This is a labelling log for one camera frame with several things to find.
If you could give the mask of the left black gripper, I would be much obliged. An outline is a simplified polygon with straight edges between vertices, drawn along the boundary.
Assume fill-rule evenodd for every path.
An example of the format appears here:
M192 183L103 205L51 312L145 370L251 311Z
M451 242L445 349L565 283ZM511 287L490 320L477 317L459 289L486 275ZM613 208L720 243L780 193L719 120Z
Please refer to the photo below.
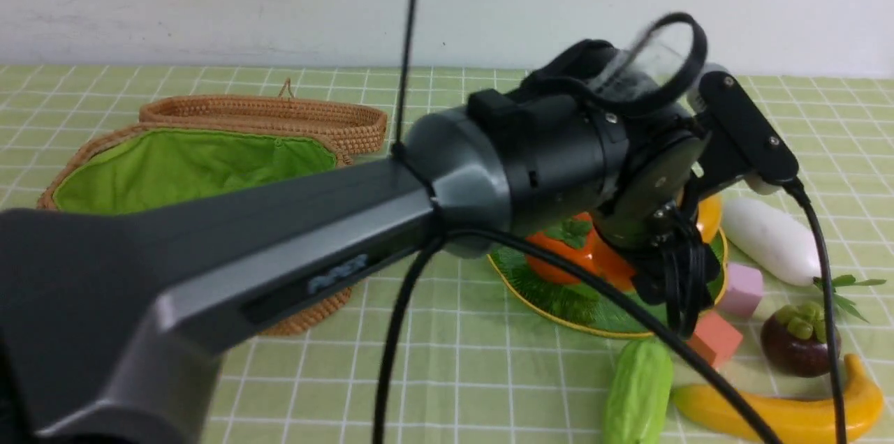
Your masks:
M681 202L706 144L693 133L664 133L646 142L630 154L613 199L592 212L601 238L629 250L639 298L663 304L668 329L684 340L715 305L711 285L721 276L722 263L695 221L661 209Z

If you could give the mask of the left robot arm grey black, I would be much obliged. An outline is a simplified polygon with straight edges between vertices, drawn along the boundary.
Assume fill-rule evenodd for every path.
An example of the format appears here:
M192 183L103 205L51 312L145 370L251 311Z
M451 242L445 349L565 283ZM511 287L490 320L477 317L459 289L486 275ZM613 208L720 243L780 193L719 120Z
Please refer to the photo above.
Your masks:
M581 41L507 94L422 117L390 157L122 216L2 213L3 443L197 443L221 356L417 253L593 212L675 345L712 305L677 99L707 56Z

